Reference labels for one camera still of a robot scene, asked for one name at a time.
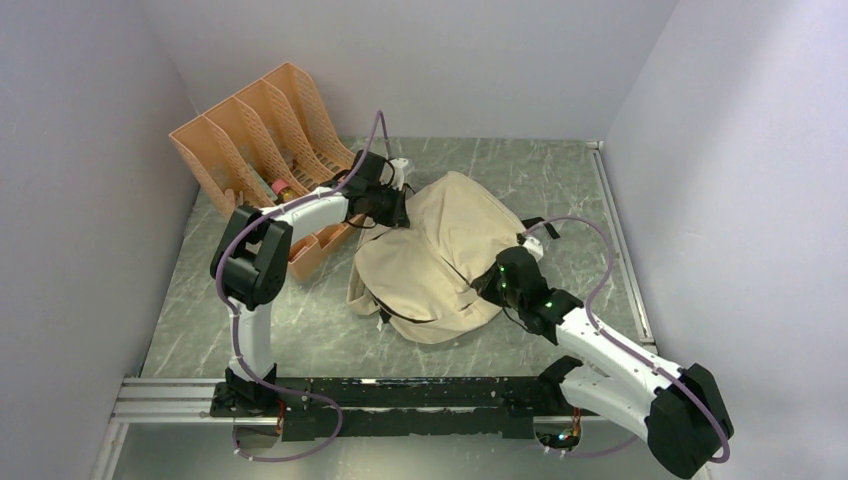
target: cable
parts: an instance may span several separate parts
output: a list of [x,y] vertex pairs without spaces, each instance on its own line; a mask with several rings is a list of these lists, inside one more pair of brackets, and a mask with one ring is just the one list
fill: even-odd
[[501,310],[504,311],[504,315],[506,315],[506,318],[508,318],[512,323],[521,327],[521,329],[524,330],[525,332],[530,333],[530,330],[527,330],[527,327],[522,325],[518,320],[512,318],[512,315],[510,315],[509,312],[506,311],[506,307],[502,307]]
[[303,391],[299,391],[299,390],[292,390],[290,388],[280,387],[280,386],[274,385],[272,383],[266,382],[264,379],[260,378],[259,375],[257,375],[250,368],[250,365],[248,365],[247,362],[244,361],[244,357],[241,353],[241,346],[239,345],[239,337],[238,337],[238,333],[239,333],[238,326],[239,326],[239,319],[241,317],[241,312],[239,311],[238,307],[233,302],[231,302],[229,298],[227,298],[227,294],[224,292],[224,265],[226,264],[225,260],[230,258],[233,255],[233,252],[235,251],[237,245],[239,243],[241,243],[241,241],[244,240],[244,238],[247,237],[247,235],[249,235],[250,232],[255,230],[256,227],[259,226],[262,222],[265,222],[266,220],[269,220],[269,219],[272,219],[272,218],[276,218],[281,213],[283,213],[285,211],[285,209],[291,209],[291,208],[299,207],[299,206],[304,205],[304,204],[311,202],[313,200],[317,200],[317,199],[319,199],[323,196],[333,195],[333,194],[336,194],[339,191],[341,191],[341,189],[344,188],[345,185],[347,185],[347,183],[350,181],[350,179],[353,178],[356,175],[356,172],[358,172],[359,168],[362,166],[363,159],[365,158],[366,154],[371,149],[371,141],[374,139],[374,134],[377,132],[378,122],[382,122],[382,124],[383,124],[383,137],[385,138],[385,141],[386,141],[386,152],[387,152],[388,155],[391,155],[391,150],[390,150],[391,147],[389,146],[389,136],[388,136],[388,133],[386,132],[386,119],[383,116],[383,111],[377,110],[377,114],[374,116],[374,124],[371,126],[371,134],[368,136],[368,139],[365,141],[365,148],[362,149],[362,154],[359,156],[359,159],[356,161],[356,164],[350,170],[350,173],[347,176],[345,176],[344,180],[342,180],[338,185],[336,185],[335,188],[330,190],[329,193],[324,193],[324,194],[320,194],[320,195],[316,194],[316,193],[312,193],[312,194],[306,195],[304,197],[296,198],[296,199],[292,200],[290,203],[284,204],[284,205],[279,205],[274,210],[271,210],[270,212],[266,213],[265,215],[262,215],[261,217],[257,218],[256,220],[251,222],[247,227],[245,227],[244,230],[239,232],[238,235],[235,236],[233,241],[230,242],[230,244],[224,250],[224,253],[221,255],[221,260],[218,262],[218,268],[215,270],[215,290],[218,293],[218,298],[220,298],[221,301],[224,302],[224,305],[226,305],[227,308],[230,309],[230,318],[232,319],[232,322],[233,322],[232,323],[233,353],[235,354],[236,360],[238,361],[238,364],[242,368],[242,370],[244,370],[244,372],[247,374],[247,376],[249,376],[251,378],[251,380],[262,385],[265,388],[270,388],[271,390],[274,390],[278,393],[284,393],[284,394],[287,394],[287,395],[306,396],[306,397],[312,398],[314,400],[318,400],[320,402],[326,403],[327,405],[333,407],[336,410],[336,412],[338,413],[338,422],[336,423],[336,428],[333,430],[333,433],[330,434],[330,436],[326,440],[321,442],[321,444],[318,445],[317,447],[309,449],[309,450],[307,450],[303,453],[299,453],[297,455],[291,455],[291,456],[288,456],[288,457],[273,458],[273,457],[255,457],[255,456],[252,456],[252,455],[248,455],[247,453],[243,452],[239,448],[238,440],[236,438],[236,430],[233,429],[232,439],[233,439],[233,447],[235,448],[235,454],[239,455],[242,458],[246,458],[248,460],[255,461],[255,462],[276,463],[276,462],[288,462],[288,461],[292,461],[292,460],[299,460],[301,458],[308,457],[309,455],[312,455],[313,453],[317,453],[317,452],[323,450],[330,443],[332,443],[333,440],[336,439],[336,437],[339,435],[339,432],[342,429],[343,418],[342,418],[342,408],[339,406],[338,403],[336,403],[332,399],[325,397],[324,395],[317,394],[317,393],[303,392]]
[[546,447],[546,446],[542,445],[541,443],[534,445],[534,447],[544,449],[544,450],[548,450],[550,448],[550,450],[553,450],[555,452],[564,452],[564,455],[566,457],[569,457],[569,458],[589,459],[589,458],[605,457],[607,455],[612,455],[613,453],[618,453],[618,452],[624,450],[625,448],[629,447],[630,445],[633,445],[633,442],[635,442],[638,439],[639,439],[639,437],[637,437],[636,435],[633,435],[632,437],[628,438],[624,442],[619,443],[618,445],[616,445],[614,447],[610,447],[610,448],[607,448],[605,450],[598,450],[597,452],[587,452],[587,453],[569,452],[569,451],[561,450],[561,449],[558,449],[558,448],[550,448],[550,447]]
[[581,222],[585,225],[588,225],[590,228],[592,228],[592,230],[594,230],[595,232],[598,233],[598,235],[601,236],[601,238],[604,240],[604,245],[606,245],[606,249],[607,249],[607,269],[604,272],[604,275],[601,277],[601,280],[595,286],[595,288],[593,288],[592,291],[589,292],[589,295],[586,296],[586,307],[585,307],[586,308],[586,317],[589,318],[589,322],[592,324],[592,326],[595,328],[595,330],[597,330],[601,334],[601,336],[603,336],[604,338],[609,340],[613,345],[617,346],[621,350],[624,350],[627,354],[629,354],[631,357],[635,358],[637,361],[639,361],[640,363],[642,363],[646,367],[648,367],[652,370],[656,369],[657,373],[659,373],[660,375],[665,377],[675,387],[677,387],[681,392],[683,392],[683,394],[686,395],[686,397],[690,401],[692,401],[692,403],[695,404],[696,407],[698,407],[698,410],[700,410],[701,413],[704,414],[704,417],[707,418],[707,421],[710,423],[710,426],[713,428],[713,430],[715,430],[716,435],[718,435],[719,442],[721,443],[722,452],[721,452],[720,456],[711,458],[710,462],[712,462],[712,463],[725,463],[726,461],[728,461],[730,459],[730,444],[729,444],[728,439],[727,439],[727,434],[724,433],[724,430],[721,428],[721,425],[718,424],[718,420],[716,420],[715,416],[712,414],[712,412],[710,412],[710,409],[707,408],[706,405],[704,405],[704,402],[702,402],[701,399],[698,398],[698,396],[695,395],[692,392],[692,390],[689,389],[689,387],[687,387],[686,385],[683,384],[683,382],[678,380],[677,377],[675,377],[674,375],[672,375],[671,373],[669,373],[668,371],[666,371],[662,367],[656,367],[655,368],[653,362],[651,362],[649,359],[645,358],[644,355],[642,355],[639,352],[637,352],[636,350],[630,348],[629,346],[627,346],[625,343],[621,342],[619,339],[615,338],[612,334],[610,334],[606,330],[600,328],[600,324],[598,323],[598,320],[595,318],[595,314],[592,313],[592,302],[595,300],[595,297],[598,296],[598,293],[600,293],[601,289],[604,288],[604,285],[606,285],[607,281],[609,280],[610,276],[612,275],[612,269],[613,269],[613,265],[614,265],[614,263],[613,263],[614,253],[613,253],[612,243],[610,242],[607,234],[604,233],[604,231],[601,230],[601,228],[599,226],[595,225],[594,223],[592,223],[591,221],[589,221],[585,218],[577,217],[577,216],[574,216],[574,215],[560,215],[560,216],[557,216],[557,217],[549,218],[547,220],[543,220],[543,221],[533,225],[532,227],[528,228],[527,231],[525,231],[522,235],[525,235],[525,236],[530,235],[531,233],[533,233],[534,231],[543,227],[544,225],[551,223],[551,222],[557,222],[557,221],[560,221],[560,220],[575,220],[575,221]]

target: beige bag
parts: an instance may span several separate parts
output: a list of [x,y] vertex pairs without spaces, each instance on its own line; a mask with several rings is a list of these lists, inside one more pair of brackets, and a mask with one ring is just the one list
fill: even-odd
[[406,202],[411,227],[363,230],[347,301],[380,312],[405,338],[439,343],[488,323],[500,307],[471,288],[495,256],[518,245],[521,221],[470,178],[449,172]]

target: bottle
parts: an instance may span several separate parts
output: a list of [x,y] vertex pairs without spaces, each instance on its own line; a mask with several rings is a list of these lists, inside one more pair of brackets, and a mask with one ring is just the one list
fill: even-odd
[[277,195],[277,203],[288,203],[295,198],[297,198],[297,194],[289,185],[289,182],[283,180],[282,178],[278,178],[274,180],[274,183],[271,184],[271,191]]

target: black strap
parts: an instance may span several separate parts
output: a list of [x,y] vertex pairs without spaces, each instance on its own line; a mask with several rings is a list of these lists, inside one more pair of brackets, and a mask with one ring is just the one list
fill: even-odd
[[[542,217],[525,218],[524,220],[521,221],[521,224],[524,225],[524,228],[530,228],[533,225],[536,225],[537,223],[541,223],[541,222],[544,222],[544,221],[545,221],[545,219],[542,218]],[[548,231],[548,235],[550,235],[551,238],[553,238],[554,240],[560,238],[559,233],[556,231],[554,226],[551,225],[550,223],[545,224],[545,230]]]

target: marble floor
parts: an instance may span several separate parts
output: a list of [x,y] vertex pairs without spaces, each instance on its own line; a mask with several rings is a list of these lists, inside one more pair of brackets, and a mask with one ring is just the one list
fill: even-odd
[[[363,139],[343,139],[356,151]],[[382,142],[374,151],[384,153]],[[582,141],[491,138],[395,138],[396,156],[411,159],[414,188],[447,171],[468,175],[519,218],[575,214],[603,228],[608,223],[591,154]],[[226,220],[201,191],[185,230],[142,376],[220,378],[230,355],[229,319],[209,277],[209,262]],[[585,298],[604,271],[602,241],[576,223],[556,225],[562,238],[539,235],[540,263],[551,286]],[[306,282],[289,279],[274,302],[271,340],[280,376],[489,376],[536,375],[566,353],[528,335],[500,314],[454,341],[419,345],[377,317],[357,317],[345,305],[356,236]],[[631,292],[617,265],[596,301],[596,313],[637,340]]]

